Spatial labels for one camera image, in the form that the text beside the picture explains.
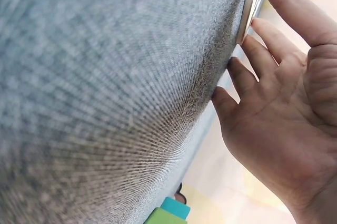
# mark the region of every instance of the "green object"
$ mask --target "green object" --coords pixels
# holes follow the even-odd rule
[[[160,208],[164,209],[167,212],[170,212],[177,217],[186,220],[187,216],[190,213],[191,208],[185,204],[182,204],[179,201],[176,201],[170,197],[166,197]]]
[[[183,220],[162,208],[155,208],[145,224],[187,224],[186,220]]]

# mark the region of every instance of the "beige floor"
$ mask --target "beige floor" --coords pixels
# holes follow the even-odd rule
[[[337,0],[313,1],[337,21]],[[309,49],[268,2],[260,17],[276,25],[303,51]],[[239,48],[234,53],[243,56]],[[226,88],[236,96],[233,86]],[[283,203],[231,156],[217,119],[184,178],[182,191],[192,209],[189,224],[295,223]]]

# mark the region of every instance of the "gray fabric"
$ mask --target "gray fabric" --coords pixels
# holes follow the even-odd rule
[[[0,222],[142,223],[179,183],[244,0],[0,0]]]

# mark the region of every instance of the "palm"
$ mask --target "palm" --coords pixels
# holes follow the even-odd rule
[[[256,29],[266,25],[263,21],[254,23]],[[254,40],[248,37],[246,46],[251,42]],[[279,54],[279,67],[259,72],[259,82],[249,72],[245,72],[247,75],[242,73],[243,66],[239,60],[232,60],[229,70],[241,101],[221,122],[225,142],[233,155],[281,195],[283,201],[300,208],[310,202],[337,169],[322,144],[322,139],[333,137],[330,134],[333,127],[321,128],[325,123],[317,115],[325,101],[319,102],[315,98],[316,106],[311,106],[309,99],[313,97],[307,94],[304,84],[311,83],[306,79],[309,77],[306,55],[297,48],[296,51],[293,49],[290,47]],[[256,56],[247,49],[245,51],[251,56],[251,62],[256,60]],[[319,86],[324,87],[324,84],[316,85],[317,88]]]

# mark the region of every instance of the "skin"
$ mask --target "skin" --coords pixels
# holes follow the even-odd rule
[[[297,223],[337,223],[337,23],[309,0],[269,0],[310,45],[302,53],[265,20],[228,71],[237,104],[217,87],[212,101],[230,152],[289,208]]]

